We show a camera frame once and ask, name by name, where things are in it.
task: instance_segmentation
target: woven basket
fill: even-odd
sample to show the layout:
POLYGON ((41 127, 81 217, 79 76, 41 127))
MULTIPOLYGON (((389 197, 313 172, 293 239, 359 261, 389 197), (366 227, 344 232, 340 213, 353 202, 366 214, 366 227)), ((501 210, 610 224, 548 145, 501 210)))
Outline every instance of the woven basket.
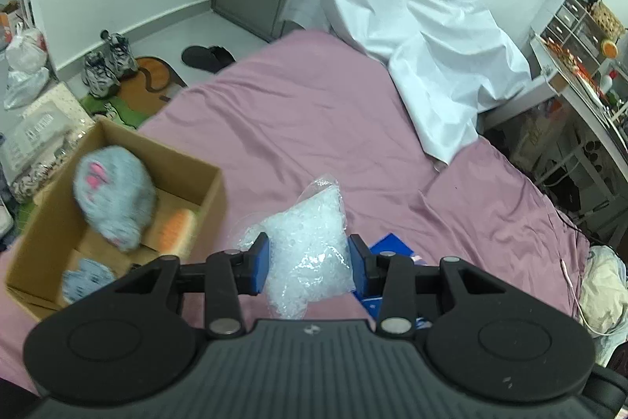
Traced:
POLYGON ((610 40, 616 41, 626 32, 624 25, 601 0, 591 8, 591 17, 610 40))

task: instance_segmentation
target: sneaker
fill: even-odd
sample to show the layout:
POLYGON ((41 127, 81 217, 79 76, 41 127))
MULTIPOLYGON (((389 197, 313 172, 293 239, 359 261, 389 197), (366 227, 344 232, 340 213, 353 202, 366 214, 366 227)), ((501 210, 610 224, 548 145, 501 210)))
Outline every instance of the sneaker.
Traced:
POLYGON ((129 39, 117 32, 109 34, 109 31, 102 31, 100 37, 109 44, 111 68, 115 76, 120 80, 134 76, 139 70, 139 66, 133 53, 131 53, 129 39))
POLYGON ((90 52, 85 56, 83 84, 96 98, 111 97, 120 90, 120 82, 107 66, 105 56, 100 51, 90 52))

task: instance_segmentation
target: bed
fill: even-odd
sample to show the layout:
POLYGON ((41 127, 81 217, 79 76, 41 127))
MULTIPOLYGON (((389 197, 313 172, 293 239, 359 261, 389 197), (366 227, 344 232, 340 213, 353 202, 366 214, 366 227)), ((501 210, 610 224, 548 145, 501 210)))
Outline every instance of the bed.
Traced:
MULTIPOLYGON (((588 242, 552 203, 480 138, 440 172, 422 151, 395 86, 379 62, 331 35, 293 32, 181 92, 142 133, 224 170, 228 210, 214 247, 237 226, 290 207, 316 177, 340 183, 349 233, 369 245, 393 232, 428 264, 460 256, 566 314, 580 287, 588 242)), ((0 268, 11 252, 0 256, 0 268)), ((243 297, 250 326, 271 315, 263 295, 243 297)), ((187 300, 184 316, 200 324, 187 300)), ((365 318, 352 295, 311 304, 308 318, 365 318)), ((32 388, 21 344, 33 322, 0 297, 0 377, 32 388)))

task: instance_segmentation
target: blue plush toy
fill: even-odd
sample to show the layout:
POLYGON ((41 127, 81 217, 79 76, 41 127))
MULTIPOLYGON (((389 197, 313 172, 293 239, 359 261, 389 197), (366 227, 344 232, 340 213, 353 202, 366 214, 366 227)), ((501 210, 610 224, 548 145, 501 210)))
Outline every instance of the blue plush toy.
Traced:
POLYGON ((121 146, 88 153, 78 163, 74 197, 88 224, 122 252, 139 245, 155 196, 142 162, 121 146))

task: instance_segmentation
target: white plastic bag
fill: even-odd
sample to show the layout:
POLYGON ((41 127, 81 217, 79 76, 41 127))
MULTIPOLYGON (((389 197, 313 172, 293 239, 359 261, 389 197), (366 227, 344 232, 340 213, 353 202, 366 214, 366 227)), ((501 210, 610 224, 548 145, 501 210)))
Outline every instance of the white plastic bag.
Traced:
POLYGON ((24 73, 39 72, 48 58, 42 32, 39 29, 24 29, 22 24, 18 24, 16 33, 6 48, 9 66, 24 73))
POLYGON ((36 73, 10 70, 4 95, 4 108, 15 109, 28 105, 42 92, 50 72, 42 66, 36 73))
POLYGON ((347 220, 338 182, 316 179, 296 205, 249 227, 237 240, 250 248, 261 232, 271 246, 264 293, 281 318, 303 318, 308 303, 356 289, 345 228, 347 220))

